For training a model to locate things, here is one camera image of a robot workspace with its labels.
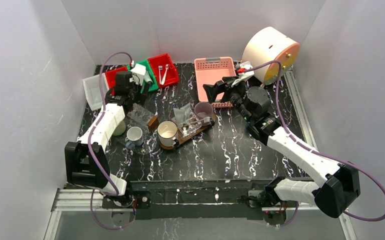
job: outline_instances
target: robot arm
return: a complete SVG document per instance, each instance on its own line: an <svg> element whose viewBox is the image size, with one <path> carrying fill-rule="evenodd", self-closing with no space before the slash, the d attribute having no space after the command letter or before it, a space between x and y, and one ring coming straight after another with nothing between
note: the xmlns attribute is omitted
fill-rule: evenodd
<svg viewBox="0 0 385 240"><path fill-rule="evenodd" d="M360 195L358 171L350 166L315 155L313 147L294 136L311 151L299 146L286 133L279 120L269 113L271 101L266 90L253 86L247 89L250 66L241 66L237 77L224 77L214 85L203 86L208 101L214 102L218 94L224 93L222 102L230 101L247 122L246 129L257 140L280 152L312 179L294 181L277 177L265 187L256 201L274 206L281 201L297 201L316 205L326 215L338 218L341 213Z"/></svg>
<svg viewBox="0 0 385 240"><path fill-rule="evenodd" d="M107 178L108 176L116 186L118 196L125 195L128 183L110 172L105 150L116 127L124 120L125 114L132 109L133 104L144 104L150 86L145 84L141 93L144 71L145 67L137 64L131 71L118 72L115 87L106 94L105 110L100 111L95 121L77 142L67 143L64 148L64 155L66 176L69 183L116 194L115 188ZM92 158L88 148L89 142L105 173L99 169Z"/></svg>

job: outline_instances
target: red basket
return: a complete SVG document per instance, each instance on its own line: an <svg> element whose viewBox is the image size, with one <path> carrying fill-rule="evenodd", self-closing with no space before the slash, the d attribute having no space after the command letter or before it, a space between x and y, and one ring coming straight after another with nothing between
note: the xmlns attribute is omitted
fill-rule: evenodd
<svg viewBox="0 0 385 240"><path fill-rule="evenodd" d="M105 79L107 81L108 89L113 88L116 85L116 73L117 72L122 72L122 71L127 71L128 68L126 66L119 67L110 71L106 71L104 73Z"/></svg>
<svg viewBox="0 0 385 240"><path fill-rule="evenodd" d="M169 57L169 54L165 53L160 56L155 56L152 58L148 59L148 63L150 63L151 70L154 73L155 79L157 81L158 88L164 88L166 86L172 85L172 84L177 84L179 83L179 76L178 76L178 71L175 65L173 64L171 57ZM159 66L163 67L163 70L161 70L160 75L163 78L163 75L165 74L166 71L166 64L169 64L169 69L167 70L166 73L166 80L164 81L164 84L160 84L160 79L159 79Z"/></svg>

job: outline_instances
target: white container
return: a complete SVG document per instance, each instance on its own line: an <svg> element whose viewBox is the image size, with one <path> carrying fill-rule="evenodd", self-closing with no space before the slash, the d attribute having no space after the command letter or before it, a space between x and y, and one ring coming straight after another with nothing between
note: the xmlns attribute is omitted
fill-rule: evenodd
<svg viewBox="0 0 385 240"><path fill-rule="evenodd" d="M82 82L89 108L93 111L100 109L103 105L103 101L100 94L99 75L97 74L95 76L85 78L82 80ZM104 73L102 74L102 89L104 94L106 94L109 90L107 78Z"/></svg>
<svg viewBox="0 0 385 240"><path fill-rule="evenodd" d="M160 143L166 147L172 147L179 144L178 127L173 121L164 121L157 127L158 138Z"/></svg>
<svg viewBox="0 0 385 240"><path fill-rule="evenodd" d="M256 33L248 42L242 54L242 62L249 61L255 68L272 60L282 63L285 72L291 67L300 51L300 44L268 26ZM279 65L272 63L254 71L254 76L265 85L275 82Z"/></svg>

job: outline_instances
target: beige cylinder device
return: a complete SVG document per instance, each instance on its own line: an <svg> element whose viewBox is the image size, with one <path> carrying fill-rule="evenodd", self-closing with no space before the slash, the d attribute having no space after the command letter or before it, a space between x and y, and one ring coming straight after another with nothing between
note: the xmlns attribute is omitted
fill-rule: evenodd
<svg viewBox="0 0 385 240"><path fill-rule="evenodd" d="M284 74L296 60L299 50L300 44L268 26L250 39L242 54L242 62L250 61L253 67L257 67L269 61L278 60L282 63L282 74ZM255 70L254 76L264 85L273 84L276 81L278 67L277 63L272 63Z"/></svg>

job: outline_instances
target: pink basket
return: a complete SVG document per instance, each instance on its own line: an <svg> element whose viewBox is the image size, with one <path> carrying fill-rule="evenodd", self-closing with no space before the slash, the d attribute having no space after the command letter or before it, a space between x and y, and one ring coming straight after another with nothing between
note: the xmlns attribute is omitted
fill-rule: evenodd
<svg viewBox="0 0 385 240"><path fill-rule="evenodd" d="M206 91L203 84L214 85L217 81L221 81L222 77L233 77L236 75L234 61L229 56L197 58L194 60L195 78L197 79L198 100L207 102ZM224 96L223 93L217 95L216 102L211 105L214 108L232 107L230 102L218 102Z"/></svg>

